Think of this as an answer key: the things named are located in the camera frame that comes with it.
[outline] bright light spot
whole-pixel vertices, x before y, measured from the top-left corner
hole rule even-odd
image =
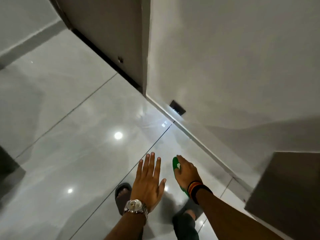
[[[114,137],[117,139],[117,140],[120,140],[122,138],[123,134],[121,132],[117,132],[114,134]]]

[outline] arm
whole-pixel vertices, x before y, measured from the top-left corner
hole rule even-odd
[[[177,157],[180,170],[175,169],[174,174],[178,184],[188,190],[187,188],[192,181],[202,182],[197,168],[182,156],[177,155]],[[205,189],[198,190],[196,199],[219,240],[283,240],[259,222],[234,209]]]
[[[157,158],[155,165],[155,153],[147,154],[144,165],[142,159],[138,163],[132,186],[130,199],[138,199],[146,204],[148,213],[158,205],[165,190],[166,179],[164,178],[159,184],[160,165],[160,157]],[[137,240],[145,223],[145,215],[127,212],[104,240]]]

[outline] watch face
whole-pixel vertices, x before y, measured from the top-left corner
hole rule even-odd
[[[131,200],[127,205],[128,210],[136,212],[142,209],[142,203],[139,200]]]

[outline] wristband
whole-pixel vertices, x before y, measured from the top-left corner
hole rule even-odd
[[[200,181],[192,181],[188,187],[188,194],[197,205],[199,205],[199,203],[197,201],[196,194],[199,189],[204,189],[212,193],[212,191]]]

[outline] dark pants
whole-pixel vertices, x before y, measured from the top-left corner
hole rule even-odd
[[[189,214],[175,216],[172,222],[178,240],[199,240],[198,233],[195,230],[196,223]]]

